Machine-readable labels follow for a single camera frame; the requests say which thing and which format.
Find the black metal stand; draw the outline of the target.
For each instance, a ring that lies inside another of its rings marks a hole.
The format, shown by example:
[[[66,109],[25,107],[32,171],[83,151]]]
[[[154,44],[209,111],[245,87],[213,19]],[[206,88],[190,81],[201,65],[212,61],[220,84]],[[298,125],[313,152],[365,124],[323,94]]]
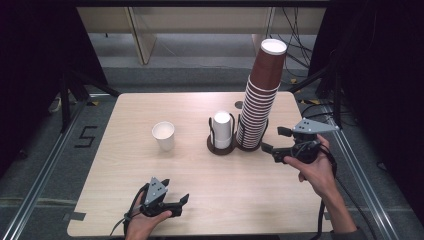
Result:
[[[86,101],[89,99],[89,93],[85,88],[86,85],[94,86],[95,88],[114,97],[118,97],[120,95],[119,91],[109,87],[107,83],[101,83],[88,75],[75,70],[66,71],[59,80],[62,132],[64,132],[71,124],[69,93],[72,93],[77,101]]]
[[[332,58],[326,67],[308,76],[302,82],[295,84],[293,87],[289,88],[288,91],[295,93],[316,80],[319,80],[320,84],[315,91],[315,95],[319,99],[322,99],[327,98],[330,93],[333,93],[333,120],[337,126],[341,128],[341,80],[339,64],[340,60],[336,57]]]

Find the single white paper cup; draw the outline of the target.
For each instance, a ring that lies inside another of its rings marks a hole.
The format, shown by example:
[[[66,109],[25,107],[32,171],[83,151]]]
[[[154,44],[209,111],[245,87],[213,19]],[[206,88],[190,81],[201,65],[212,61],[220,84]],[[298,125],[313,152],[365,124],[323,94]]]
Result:
[[[163,151],[170,151],[174,147],[175,127],[172,123],[162,121],[152,128],[152,136]]]

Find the black double cup holder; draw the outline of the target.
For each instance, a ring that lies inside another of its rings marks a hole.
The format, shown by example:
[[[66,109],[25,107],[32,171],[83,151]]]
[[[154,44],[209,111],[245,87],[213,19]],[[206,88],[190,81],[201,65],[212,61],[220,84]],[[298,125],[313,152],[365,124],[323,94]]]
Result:
[[[235,148],[238,148],[246,152],[253,152],[259,149],[262,144],[263,134],[265,133],[268,127],[268,122],[265,122],[263,134],[259,138],[248,139],[247,129],[243,126],[242,122],[240,120],[236,121],[234,116],[231,113],[229,114],[232,118],[231,120],[232,137],[231,137],[230,145],[225,149],[218,149],[214,146],[214,130],[212,127],[212,121],[214,116],[209,118],[208,120],[209,136],[207,138],[207,148],[209,149],[209,151],[215,155],[223,156],[223,155],[230,154]]]

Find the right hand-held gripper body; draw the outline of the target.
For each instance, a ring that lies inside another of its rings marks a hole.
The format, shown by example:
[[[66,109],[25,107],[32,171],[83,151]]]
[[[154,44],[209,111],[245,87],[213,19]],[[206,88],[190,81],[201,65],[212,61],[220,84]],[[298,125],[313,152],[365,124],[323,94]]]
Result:
[[[318,135],[338,130],[337,125],[303,118],[286,133],[286,136],[294,139],[294,145],[289,150],[290,156],[306,164],[312,163],[321,149],[321,141],[318,139]]]

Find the metal floor rail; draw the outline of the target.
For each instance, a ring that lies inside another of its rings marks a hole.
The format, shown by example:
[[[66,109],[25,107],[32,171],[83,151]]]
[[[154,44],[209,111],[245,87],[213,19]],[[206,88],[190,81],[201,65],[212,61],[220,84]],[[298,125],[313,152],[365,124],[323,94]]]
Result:
[[[25,228],[35,206],[37,205],[39,196],[44,190],[64,148],[69,140],[69,136],[73,128],[85,108],[87,102],[77,102],[71,114],[71,118],[66,126],[60,130],[49,155],[43,162],[42,167],[37,172],[37,176],[25,196],[17,201],[18,210],[10,221],[5,233],[2,235],[2,240],[18,240],[23,229]]]
[[[370,231],[372,238],[378,240],[378,236],[382,237],[382,240],[399,240],[399,235],[395,230],[393,223],[385,211],[381,201],[379,200],[375,190],[371,186],[371,182],[366,176],[366,173],[360,162],[354,153],[350,142],[348,141],[345,133],[342,130],[338,130],[332,134],[336,140],[336,146],[341,151],[347,166],[353,176],[357,187],[363,197],[363,201],[366,204],[365,208],[362,208],[355,200],[353,195],[346,189],[346,186],[338,179],[340,186],[344,189],[345,193],[349,196],[350,201],[355,206],[358,214],[362,217],[366,223],[368,230]]]

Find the person's right hand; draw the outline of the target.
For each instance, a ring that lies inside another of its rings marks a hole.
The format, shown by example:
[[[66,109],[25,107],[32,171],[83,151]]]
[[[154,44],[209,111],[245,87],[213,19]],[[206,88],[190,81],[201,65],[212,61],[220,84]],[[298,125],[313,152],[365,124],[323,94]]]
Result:
[[[284,161],[299,170],[299,181],[308,181],[315,193],[323,200],[327,201],[338,192],[332,165],[325,153],[319,152],[316,160],[310,164],[305,164],[290,156],[285,157]]]

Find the person's left hand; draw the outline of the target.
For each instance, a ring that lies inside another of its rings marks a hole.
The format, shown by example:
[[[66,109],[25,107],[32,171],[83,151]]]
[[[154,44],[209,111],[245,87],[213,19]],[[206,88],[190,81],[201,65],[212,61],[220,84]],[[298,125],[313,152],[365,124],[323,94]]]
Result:
[[[137,214],[129,222],[125,240],[147,240],[157,225],[172,215],[171,211],[165,211],[154,217]]]

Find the stack of white paper cups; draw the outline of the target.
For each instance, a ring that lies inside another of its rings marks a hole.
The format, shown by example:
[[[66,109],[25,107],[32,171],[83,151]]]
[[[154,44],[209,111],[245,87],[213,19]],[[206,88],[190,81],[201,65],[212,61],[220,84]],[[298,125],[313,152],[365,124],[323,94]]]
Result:
[[[226,111],[218,111],[213,117],[214,146],[218,149],[225,149],[231,143],[231,120],[230,114]]]

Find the beige wooden shelf unit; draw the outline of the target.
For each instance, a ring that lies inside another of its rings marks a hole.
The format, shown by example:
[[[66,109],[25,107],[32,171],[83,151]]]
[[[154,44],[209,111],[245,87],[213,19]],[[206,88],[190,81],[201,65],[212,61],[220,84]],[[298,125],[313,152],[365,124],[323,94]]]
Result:
[[[149,62],[158,33],[249,34],[255,47],[271,34],[316,35],[325,10],[312,7],[79,7],[89,33],[129,33],[139,63]]]

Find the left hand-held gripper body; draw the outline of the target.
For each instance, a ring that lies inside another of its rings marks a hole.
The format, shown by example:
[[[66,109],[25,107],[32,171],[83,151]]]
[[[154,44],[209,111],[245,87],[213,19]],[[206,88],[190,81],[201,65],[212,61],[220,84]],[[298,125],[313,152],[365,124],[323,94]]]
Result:
[[[182,208],[174,208],[177,202],[164,202],[168,189],[161,183],[162,181],[156,177],[151,178],[147,184],[147,192],[141,200],[140,212],[147,217],[154,217],[162,212],[171,211],[172,217],[179,217],[182,214]]]

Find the stack of brown paper cups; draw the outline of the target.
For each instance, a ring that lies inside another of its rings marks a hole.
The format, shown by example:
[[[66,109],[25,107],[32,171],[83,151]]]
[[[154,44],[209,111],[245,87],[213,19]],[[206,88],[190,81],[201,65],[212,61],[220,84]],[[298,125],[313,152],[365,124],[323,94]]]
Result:
[[[280,87],[286,50],[286,44],[277,39],[265,39],[260,44],[239,116],[236,140],[242,148],[254,149],[260,144]]]

